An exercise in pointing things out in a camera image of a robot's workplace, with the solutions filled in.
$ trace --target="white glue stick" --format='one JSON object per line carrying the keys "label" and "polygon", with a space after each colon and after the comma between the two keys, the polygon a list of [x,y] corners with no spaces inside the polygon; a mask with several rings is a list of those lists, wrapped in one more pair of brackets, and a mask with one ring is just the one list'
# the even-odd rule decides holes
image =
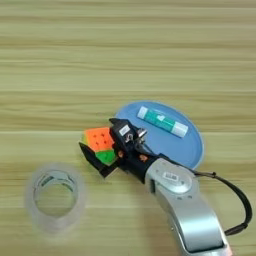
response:
{"label": "white glue stick", "polygon": [[188,126],[176,122],[162,114],[157,113],[152,109],[141,107],[138,113],[138,118],[153,124],[156,127],[162,128],[180,138],[183,138],[188,132]]}

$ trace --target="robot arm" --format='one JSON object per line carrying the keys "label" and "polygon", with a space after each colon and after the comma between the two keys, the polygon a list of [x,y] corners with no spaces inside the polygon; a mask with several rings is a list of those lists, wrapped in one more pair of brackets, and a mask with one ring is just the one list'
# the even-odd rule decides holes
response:
{"label": "robot arm", "polygon": [[200,194],[194,174],[159,158],[148,169],[145,183],[167,213],[181,255],[232,255],[216,214]]}
{"label": "robot arm", "polygon": [[[105,165],[92,149],[80,143],[86,159],[104,178],[120,167],[146,184],[167,213],[182,256],[231,256],[225,235],[241,232],[252,218],[252,208],[246,195],[216,174],[193,171],[165,155],[154,154],[145,146],[146,131],[133,126],[128,120],[110,121],[113,124],[110,136],[117,160],[110,166]],[[200,193],[197,176],[216,178],[229,186],[243,202],[245,221],[224,233],[216,214]]]}

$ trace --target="blue plate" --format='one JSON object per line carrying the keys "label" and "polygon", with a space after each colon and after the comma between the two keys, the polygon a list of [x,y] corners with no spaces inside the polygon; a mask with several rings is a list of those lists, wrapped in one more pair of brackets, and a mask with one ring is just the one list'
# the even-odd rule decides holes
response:
{"label": "blue plate", "polygon": [[[155,109],[163,115],[188,126],[188,132],[184,138],[179,138],[167,131],[155,127],[137,117],[140,107]],[[123,107],[117,114],[117,118],[128,119],[133,125],[145,128],[148,131],[146,143],[156,154],[162,153],[170,159],[196,169],[203,160],[204,143],[196,126],[176,109],[151,101],[140,101]]]}

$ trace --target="wooden table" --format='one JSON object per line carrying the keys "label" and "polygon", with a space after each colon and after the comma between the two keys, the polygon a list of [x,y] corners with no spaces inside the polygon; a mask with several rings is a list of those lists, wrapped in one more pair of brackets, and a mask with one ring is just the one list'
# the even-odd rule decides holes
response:
{"label": "wooden table", "polygon": [[[105,182],[83,159],[82,130],[108,125],[124,104],[149,99],[186,113],[202,131],[200,170],[241,187],[255,208],[254,0],[0,0],[1,255],[179,255],[166,215],[134,177]],[[32,225],[24,188],[48,162],[74,165],[86,211],[54,237]],[[224,228],[243,208],[220,183],[201,189]],[[253,256],[256,223],[229,238]]]}

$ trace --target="tape roll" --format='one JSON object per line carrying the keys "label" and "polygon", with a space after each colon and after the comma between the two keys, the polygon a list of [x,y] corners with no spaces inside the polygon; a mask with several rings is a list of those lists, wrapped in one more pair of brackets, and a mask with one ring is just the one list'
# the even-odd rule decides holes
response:
{"label": "tape roll", "polygon": [[[74,197],[73,208],[60,217],[47,215],[37,207],[42,190],[51,185],[62,184]],[[44,231],[58,233],[74,224],[82,215],[85,207],[85,186],[82,178],[73,167],[53,163],[35,171],[29,180],[25,192],[25,206],[33,221]]]}

